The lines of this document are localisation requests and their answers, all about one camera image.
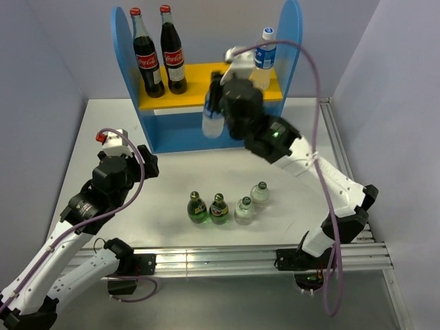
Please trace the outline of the Pocari Sweat bottle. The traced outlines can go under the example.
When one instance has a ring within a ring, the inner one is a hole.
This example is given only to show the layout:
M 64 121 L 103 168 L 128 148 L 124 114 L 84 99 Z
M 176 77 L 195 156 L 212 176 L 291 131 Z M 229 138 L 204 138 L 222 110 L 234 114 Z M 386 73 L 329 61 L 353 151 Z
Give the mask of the Pocari Sweat bottle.
M 224 117 L 209 105 L 210 92 L 206 94 L 202 112 L 202 133 L 210 139 L 218 138 L 223 133 Z
M 262 91 L 265 91 L 270 85 L 275 55 L 276 44 L 263 45 L 255 49 L 251 79 L 254 86 Z

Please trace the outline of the green perrier bottle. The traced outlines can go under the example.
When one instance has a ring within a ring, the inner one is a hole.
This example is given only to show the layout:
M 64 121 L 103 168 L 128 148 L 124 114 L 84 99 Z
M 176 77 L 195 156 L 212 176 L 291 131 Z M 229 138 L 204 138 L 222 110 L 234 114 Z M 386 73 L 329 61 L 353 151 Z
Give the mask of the green perrier bottle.
M 192 191 L 187 205 L 187 213 L 190 220 L 195 224 L 203 223 L 208 215 L 205 201 L 197 191 Z
M 229 208 L 221 193 L 214 196 L 214 200 L 209 208 L 209 216 L 215 225 L 223 225 L 227 222 L 229 215 Z

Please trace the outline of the clear glass bottle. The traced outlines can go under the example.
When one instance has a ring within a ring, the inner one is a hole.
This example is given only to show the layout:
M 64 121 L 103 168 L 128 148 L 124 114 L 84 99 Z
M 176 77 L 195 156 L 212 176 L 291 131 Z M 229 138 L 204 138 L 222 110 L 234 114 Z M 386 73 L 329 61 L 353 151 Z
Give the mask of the clear glass bottle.
M 254 215 L 254 204 L 248 196 L 238 200 L 234 209 L 234 219 L 241 226 L 250 225 Z
M 250 191 L 250 198 L 254 204 L 254 209 L 264 209 L 267 205 L 269 195 L 269 189 L 264 181 L 260 181 L 257 185 L 253 186 Z

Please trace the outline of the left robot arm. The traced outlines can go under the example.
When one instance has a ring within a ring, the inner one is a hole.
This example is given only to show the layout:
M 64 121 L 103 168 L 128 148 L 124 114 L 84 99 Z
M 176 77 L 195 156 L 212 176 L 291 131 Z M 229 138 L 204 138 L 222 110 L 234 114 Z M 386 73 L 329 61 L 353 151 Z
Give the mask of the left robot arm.
M 1 291 L 1 321 L 6 329 L 50 329 L 61 309 L 105 276 L 138 275 L 138 258 L 121 239 L 109 239 L 90 260 L 63 276 L 76 253 L 113 218 L 134 184 L 158 177 L 157 156 L 145 145 L 135 153 L 99 152 L 92 177 L 68 202 L 60 221 L 37 255 Z

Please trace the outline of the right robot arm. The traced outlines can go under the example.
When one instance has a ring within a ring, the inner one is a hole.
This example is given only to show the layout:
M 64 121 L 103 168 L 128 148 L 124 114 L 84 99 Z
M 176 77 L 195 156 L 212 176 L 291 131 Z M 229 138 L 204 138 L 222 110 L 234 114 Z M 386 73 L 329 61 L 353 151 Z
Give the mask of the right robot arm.
M 224 81 L 223 77 L 218 71 L 212 72 L 208 105 L 224 117 L 230 137 L 327 200 L 327 218 L 304 235 L 297 249 L 298 262 L 306 268 L 314 267 L 333 244 L 351 243 L 363 231 L 378 189 L 348 178 L 322 158 L 288 121 L 266 113 L 262 92 L 248 79 L 233 76 Z

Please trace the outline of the blue and yellow shelf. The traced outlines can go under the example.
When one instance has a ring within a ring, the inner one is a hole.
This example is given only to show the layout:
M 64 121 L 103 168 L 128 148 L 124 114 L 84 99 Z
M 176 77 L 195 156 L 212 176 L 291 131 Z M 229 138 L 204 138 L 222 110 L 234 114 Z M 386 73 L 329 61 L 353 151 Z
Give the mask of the blue and yellow shelf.
M 280 12 L 276 30 L 277 39 L 302 43 L 303 15 L 298 1 L 286 1 Z M 217 139 L 210 139 L 201 130 L 202 112 L 210 76 L 214 71 L 226 71 L 225 63 L 189 64 L 186 67 L 187 92 L 171 93 L 165 86 L 160 98 L 147 96 L 144 81 L 138 68 L 133 49 L 133 35 L 127 16 L 121 7 L 115 6 L 111 13 L 113 47 L 126 88 L 139 118 L 142 130 L 152 153 L 172 153 L 204 149 L 235 148 L 243 143 L 230 138 L 227 129 Z M 277 45 L 274 70 L 270 85 L 263 92 L 265 110 L 279 116 L 287 98 L 299 59 L 299 50 L 288 45 Z M 185 108 L 196 107 L 197 112 L 185 112 Z M 184 108 L 183 113 L 171 113 L 169 109 Z M 165 110 L 157 115 L 154 110 Z

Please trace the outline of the right cola glass bottle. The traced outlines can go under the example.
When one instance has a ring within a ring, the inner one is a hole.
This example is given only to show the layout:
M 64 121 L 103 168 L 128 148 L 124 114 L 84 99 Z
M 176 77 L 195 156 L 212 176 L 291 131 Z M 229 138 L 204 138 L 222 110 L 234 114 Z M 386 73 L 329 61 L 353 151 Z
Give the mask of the right cola glass bottle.
M 159 11 L 162 17 L 160 42 L 168 76 L 168 88 L 173 94 L 181 95 L 187 90 L 182 42 L 173 23 L 171 7 L 164 4 L 160 6 Z

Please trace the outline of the cola glass bottle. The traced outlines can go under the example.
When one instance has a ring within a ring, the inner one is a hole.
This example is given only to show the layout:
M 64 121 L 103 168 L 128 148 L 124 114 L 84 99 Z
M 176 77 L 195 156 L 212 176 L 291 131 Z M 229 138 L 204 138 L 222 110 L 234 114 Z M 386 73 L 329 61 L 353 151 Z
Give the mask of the cola glass bottle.
M 168 76 L 168 88 L 173 94 L 181 95 L 187 90 L 182 42 L 173 23 L 171 7 L 164 4 L 160 6 L 159 11 L 162 17 L 160 42 Z
M 159 98 L 164 95 L 165 90 L 154 42 L 144 24 L 141 10 L 137 7 L 131 8 L 130 15 L 133 24 L 133 49 L 145 91 L 149 97 Z

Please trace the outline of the left cola glass bottle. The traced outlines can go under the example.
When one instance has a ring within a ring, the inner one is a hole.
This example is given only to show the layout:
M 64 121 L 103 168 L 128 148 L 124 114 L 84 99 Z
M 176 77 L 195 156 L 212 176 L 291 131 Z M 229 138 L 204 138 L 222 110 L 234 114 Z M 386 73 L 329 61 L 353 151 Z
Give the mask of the left cola glass bottle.
M 164 95 L 165 90 L 154 42 L 144 24 L 141 10 L 137 7 L 131 8 L 130 15 L 133 24 L 133 49 L 145 91 L 149 97 L 159 98 Z

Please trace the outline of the aluminium side rail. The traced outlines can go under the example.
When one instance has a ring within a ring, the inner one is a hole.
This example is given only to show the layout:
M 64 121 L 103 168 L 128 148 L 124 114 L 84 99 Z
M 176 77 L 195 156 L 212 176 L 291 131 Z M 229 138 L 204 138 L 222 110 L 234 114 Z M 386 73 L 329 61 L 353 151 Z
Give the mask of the aluminium side rail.
M 320 99 L 320 110 L 329 134 L 337 167 L 347 177 L 354 179 L 347 154 L 345 152 L 340 133 L 333 116 L 330 98 Z M 393 262 L 391 261 L 388 248 L 386 247 L 385 242 L 378 242 L 375 240 L 369 224 L 367 224 L 366 227 L 367 229 L 361 232 L 361 236 L 357 240 L 355 246 L 357 248 L 370 247 L 382 249 L 382 254 L 380 255 L 380 257 L 384 259 L 384 262 L 382 263 L 382 273 L 386 283 L 390 303 L 393 308 L 393 313 L 395 315 L 395 319 L 397 320 L 397 329 L 414 329 L 408 309 L 406 308 L 404 302 L 402 291 L 397 281 L 395 268 Z

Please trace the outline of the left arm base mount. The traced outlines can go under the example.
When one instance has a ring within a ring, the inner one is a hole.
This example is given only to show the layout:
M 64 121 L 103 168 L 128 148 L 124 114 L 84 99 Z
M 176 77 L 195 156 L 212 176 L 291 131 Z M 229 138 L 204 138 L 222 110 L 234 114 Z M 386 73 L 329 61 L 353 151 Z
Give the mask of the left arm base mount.
M 155 271 L 155 255 L 148 254 L 146 263 L 139 256 L 131 255 L 120 260 L 116 271 L 109 275 L 107 281 L 107 291 L 110 298 L 121 303 L 139 303 L 154 296 L 158 290 L 158 283 L 149 277 Z M 129 298 L 142 282 L 152 284 L 151 291 L 143 297 Z

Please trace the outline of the aluminium front rail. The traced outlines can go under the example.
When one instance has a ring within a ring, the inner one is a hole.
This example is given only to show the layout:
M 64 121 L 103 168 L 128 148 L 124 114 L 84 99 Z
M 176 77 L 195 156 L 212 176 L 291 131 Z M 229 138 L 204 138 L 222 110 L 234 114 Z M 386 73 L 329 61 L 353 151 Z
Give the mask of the aluminium front rail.
M 198 247 L 134 250 L 141 275 L 157 278 L 211 276 L 253 276 L 279 274 L 275 267 L 285 259 L 278 250 L 292 253 L 294 245 L 255 245 L 237 247 Z M 391 270 L 393 263 L 384 243 L 355 243 L 341 247 L 346 272 Z

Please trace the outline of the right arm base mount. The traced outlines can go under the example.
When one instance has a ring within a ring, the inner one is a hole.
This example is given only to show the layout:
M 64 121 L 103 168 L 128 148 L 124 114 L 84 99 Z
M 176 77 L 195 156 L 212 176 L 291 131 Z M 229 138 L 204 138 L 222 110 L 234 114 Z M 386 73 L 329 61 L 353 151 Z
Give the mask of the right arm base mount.
M 299 290 L 313 294 L 324 287 L 325 271 L 333 255 L 331 247 L 318 258 L 306 254 L 299 247 L 277 249 L 274 267 L 278 271 L 293 272 Z

